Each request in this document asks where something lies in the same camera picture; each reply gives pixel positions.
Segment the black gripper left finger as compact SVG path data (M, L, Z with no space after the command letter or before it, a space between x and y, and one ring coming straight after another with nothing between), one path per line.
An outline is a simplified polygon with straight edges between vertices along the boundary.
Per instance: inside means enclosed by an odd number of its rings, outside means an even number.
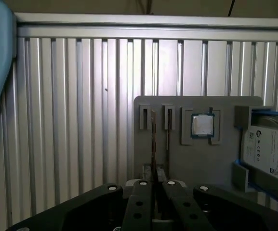
M27 218L10 231L150 231L153 214L152 167L125 186L107 183Z

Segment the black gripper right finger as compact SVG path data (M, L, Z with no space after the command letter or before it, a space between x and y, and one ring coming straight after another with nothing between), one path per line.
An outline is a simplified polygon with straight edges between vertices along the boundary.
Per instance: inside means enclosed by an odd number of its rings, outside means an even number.
M278 212L258 204L258 191L231 183L228 171L190 165L182 180L156 165L156 198L172 231L278 231Z

